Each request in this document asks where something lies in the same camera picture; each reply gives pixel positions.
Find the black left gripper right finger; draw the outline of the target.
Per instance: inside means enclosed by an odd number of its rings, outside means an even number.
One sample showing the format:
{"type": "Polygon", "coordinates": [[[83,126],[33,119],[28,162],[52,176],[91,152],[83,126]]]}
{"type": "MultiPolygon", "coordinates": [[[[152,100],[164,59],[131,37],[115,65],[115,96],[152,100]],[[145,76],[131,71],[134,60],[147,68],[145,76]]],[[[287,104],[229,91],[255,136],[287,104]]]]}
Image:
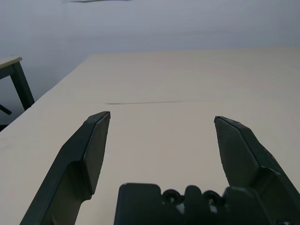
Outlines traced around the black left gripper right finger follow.
{"type": "Polygon", "coordinates": [[[300,194],[252,130],[232,119],[214,119],[220,158],[230,186],[252,188],[275,225],[300,223],[300,194]]]}

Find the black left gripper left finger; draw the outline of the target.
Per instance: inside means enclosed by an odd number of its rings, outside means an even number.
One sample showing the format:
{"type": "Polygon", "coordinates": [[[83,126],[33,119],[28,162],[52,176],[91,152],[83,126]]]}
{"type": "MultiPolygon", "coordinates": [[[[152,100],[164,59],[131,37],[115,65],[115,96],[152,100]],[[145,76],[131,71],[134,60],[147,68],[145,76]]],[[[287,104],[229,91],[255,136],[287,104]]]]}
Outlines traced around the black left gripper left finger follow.
{"type": "Polygon", "coordinates": [[[94,195],[102,168],[109,111],[89,116],[61,147],[26,211],[22,225],[73,225],[94,195]]]}

